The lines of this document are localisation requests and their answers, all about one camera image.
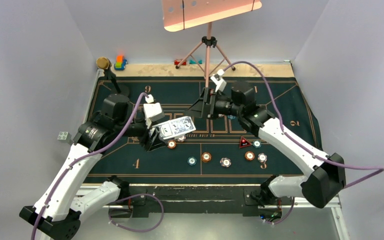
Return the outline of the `blue playing card deck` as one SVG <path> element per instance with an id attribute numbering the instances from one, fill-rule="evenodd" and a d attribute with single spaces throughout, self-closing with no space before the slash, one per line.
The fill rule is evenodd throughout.
<path id="1" fill-rule="evenodd" d="M 161 140 L 171 140 L 184 136 L 196 130 L 193 119 L 190 116 L 182 116 L 154 125 L 159 130 Z"/>

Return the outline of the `green poker chip stack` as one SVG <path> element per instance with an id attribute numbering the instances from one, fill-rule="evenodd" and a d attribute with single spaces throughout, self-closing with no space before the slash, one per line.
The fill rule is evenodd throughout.
<path id="1" fill-rule="evenodd" d="M 194 166 L 196 163 L 197 163 L 197 159 L 195 157 L 189 157 L 187 159 L 187 163 L 190 165 L 190 166 Z"/>

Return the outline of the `red triangular dealer button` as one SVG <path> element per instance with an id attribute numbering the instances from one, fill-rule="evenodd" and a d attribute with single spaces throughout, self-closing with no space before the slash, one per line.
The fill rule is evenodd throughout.
<path id="1" fill-rule="evenodd" d="M 240 137 L 240 140 L 239 140 L 239 148 L 240 149 L 243 149 L 243 148 L 246 148 L 246 147 L 252 147 L 253 144 L 247 140 L 244 136 L 241 136 Z"/>

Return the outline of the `orange poker chip stack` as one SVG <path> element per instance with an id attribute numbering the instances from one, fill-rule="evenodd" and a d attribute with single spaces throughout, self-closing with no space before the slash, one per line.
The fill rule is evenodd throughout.
<path id="1" fill-rule="evenodd" d="M 208 163 L 212 160 L 212 155 L 209 152 L 203 152 L 201 155 L 201 161 L 204 163 Z"/>

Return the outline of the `pink poker chip stack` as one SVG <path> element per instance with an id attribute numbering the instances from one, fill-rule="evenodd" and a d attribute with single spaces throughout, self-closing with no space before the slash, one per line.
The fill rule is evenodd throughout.
<path id="1" fill-rule="evenodd" d="M 224 168 L 228 168 L 232 165 L 232 161 L 227 157 L 223 157 L 220 159 L 220 165 Z"/>

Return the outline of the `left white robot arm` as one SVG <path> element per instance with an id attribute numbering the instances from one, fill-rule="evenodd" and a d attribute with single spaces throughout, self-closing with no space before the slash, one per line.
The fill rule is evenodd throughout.
<path id="1" fill-rule="evenodd" d="M 123 94 L 109 95 L 101 109 L 79 127 L 63 166 L 45 193 L 34 205 L 21 209 L 20 217 L 32 225 L 31 239 L 41 233 L 51 240 L 70 240 L 98 209 L 129 202 L 133 198 L 129 184 L 117 176 L 110 176 L 79 199 L 75 196 L 103 154 L 123 136 L 142 137 L 150 147 L 155 133 L 152 125 L 163 116 L 161 105 L 150 94 L 141 93 L 136 103 Z"/>

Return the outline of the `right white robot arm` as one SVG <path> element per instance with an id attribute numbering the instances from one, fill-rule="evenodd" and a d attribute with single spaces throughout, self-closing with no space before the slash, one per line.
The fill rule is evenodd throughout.
<path id="1" fill-rule="evenodd" d="M 259 106 L 255 95 L 255 88 L 247 82 L 235 81 L 230 96 L 221 87 L 206 87 L 185 115 L 201 119 L 235 116 L 244 130 L 275 147 L 303 173 L 271 176 L 261 184 L 256 202 L 264 206 L 282 197 L 299 197 L 324 208 L 346 185 L 345 170 L 340 168 L 344 159 L 337 153 L 328 155 L 298 137 L 284 126 L 279 115 Z"/>

